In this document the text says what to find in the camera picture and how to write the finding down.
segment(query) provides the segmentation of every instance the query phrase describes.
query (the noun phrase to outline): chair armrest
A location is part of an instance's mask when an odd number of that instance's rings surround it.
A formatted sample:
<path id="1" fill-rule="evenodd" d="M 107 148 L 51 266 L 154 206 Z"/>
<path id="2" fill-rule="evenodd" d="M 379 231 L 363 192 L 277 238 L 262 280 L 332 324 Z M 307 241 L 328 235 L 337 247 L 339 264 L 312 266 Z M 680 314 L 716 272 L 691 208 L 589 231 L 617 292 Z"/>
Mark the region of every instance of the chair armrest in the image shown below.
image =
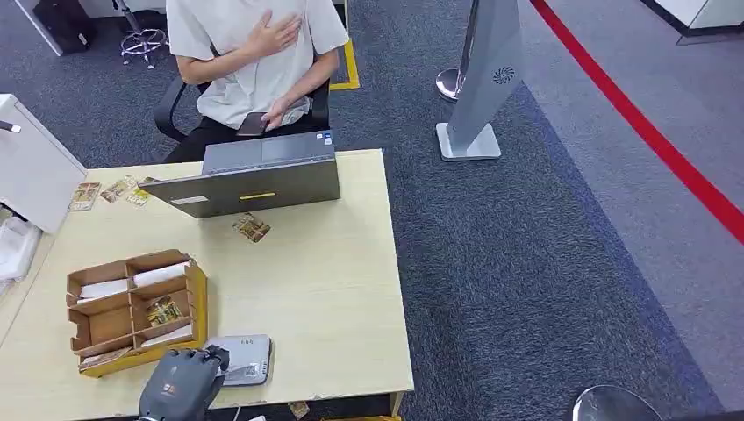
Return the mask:
<path id="1" fill-rule="evenodd" d="M 310 98 L 312 98 L 312 110 L 310 111 L 312 121 L 318 127 L 323 127 L 321 130 L 330 129 L 330 116 L 328 111 L 328 97 L 330 90 L 331 80 L 329 79 L 310 93 Z"/>
<path id="2" fill-rule="evenodd" d="M 160 103 L 155 107 L 155 125 L 157 125 L 158 130 L 169 138 L 179 142 L 186 139 L 186 135 L 173 125 L 173 112 L 187 86 L 189 85 L 183 82 L 181 76 L 177 76 L 170 83 L 165 96 L 163 96 Z"/>

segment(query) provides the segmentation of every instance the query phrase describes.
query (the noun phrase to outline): red tape on floor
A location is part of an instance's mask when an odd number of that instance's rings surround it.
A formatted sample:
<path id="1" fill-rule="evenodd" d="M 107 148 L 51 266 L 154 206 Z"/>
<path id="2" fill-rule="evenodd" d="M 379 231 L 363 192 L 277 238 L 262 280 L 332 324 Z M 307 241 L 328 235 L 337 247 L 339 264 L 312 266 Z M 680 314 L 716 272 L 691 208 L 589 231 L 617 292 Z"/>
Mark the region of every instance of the red tape on floor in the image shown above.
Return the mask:
<path id="1" fill-rule="evenodd" d="M 709 182 L 697 168 L 676 150 L 664 135 L 623 93 L 617 84 L 591 58 L 586 49 L 558 18 L 545 0 L 531 0 L 534 8 L 542 16 L 555 36 L 569 50 L 579 66 L 602 91 L 612 106 L 625 118 L 640 137 L 664 161 L 679 180 L 697 197 L 721 224 L 744 244 L 744 213 L 724 196 L 716 186 Z"/>

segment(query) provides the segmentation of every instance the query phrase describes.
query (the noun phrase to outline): robotic hand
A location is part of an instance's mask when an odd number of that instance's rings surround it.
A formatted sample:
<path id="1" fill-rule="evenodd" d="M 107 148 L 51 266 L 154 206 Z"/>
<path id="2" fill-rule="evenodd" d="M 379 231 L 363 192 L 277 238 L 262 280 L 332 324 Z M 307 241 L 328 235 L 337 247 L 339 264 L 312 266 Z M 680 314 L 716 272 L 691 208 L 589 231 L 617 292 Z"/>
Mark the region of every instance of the robotic hand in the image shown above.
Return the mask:
<path id="1" fill-rule="evenodd" d="M 225 381 L 230 353 L 218 346 L 206 351 L 170 350 L 161 358 L 139 398 L 139 419 L 201 421 Z"/>

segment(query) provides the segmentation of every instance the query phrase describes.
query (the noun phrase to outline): smartphone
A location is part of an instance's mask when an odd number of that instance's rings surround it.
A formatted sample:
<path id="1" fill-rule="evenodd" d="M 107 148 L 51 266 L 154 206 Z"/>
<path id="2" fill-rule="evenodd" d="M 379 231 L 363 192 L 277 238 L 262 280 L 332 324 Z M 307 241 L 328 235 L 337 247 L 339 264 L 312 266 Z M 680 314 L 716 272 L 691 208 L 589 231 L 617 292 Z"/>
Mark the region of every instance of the smartphone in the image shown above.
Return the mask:
<path id="1" fill-rule="evenodd" d="M 268 121 L 261 121 L 265 112 L 251 112 L 243 120 L 243 124 L 238 129 L 238 137 L 255 137 L 261 136 L 266 131 Z"/>

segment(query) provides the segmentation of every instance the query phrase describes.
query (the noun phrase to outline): cardboard organizer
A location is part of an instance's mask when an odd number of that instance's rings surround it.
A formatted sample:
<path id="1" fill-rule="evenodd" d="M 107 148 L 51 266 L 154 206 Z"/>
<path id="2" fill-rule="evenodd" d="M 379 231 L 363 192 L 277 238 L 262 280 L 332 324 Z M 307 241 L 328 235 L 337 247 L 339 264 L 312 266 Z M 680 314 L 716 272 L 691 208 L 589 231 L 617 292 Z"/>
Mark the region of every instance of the cardboard organizer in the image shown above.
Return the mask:
<path id="1" fill-rule="evenodd" d="M 136 274 L 189 261 L 185 275 L 137 288 Z M 127 291 L 78 304 L 82 286 L 100 282 L 127 280 Z M 170 348 L 196 348 L 206 340 L 207 297 L 206 275 L 187 254 L 178 250 L 146 254 L 119 260 L 68 275 L 68 319 L 77 325 L 70 346 L 79 363 L 89 357 L 131 349 L 125 353 L 102 357 L 93 367 L 80 368 L 83 375 L 100 377 L 161 358 Z M 170 296 L 182 316 L 162 325 L 151 325 L 147 307 Z M 191 325 L 189 336 L 150 346 L 145 341 Z"/>

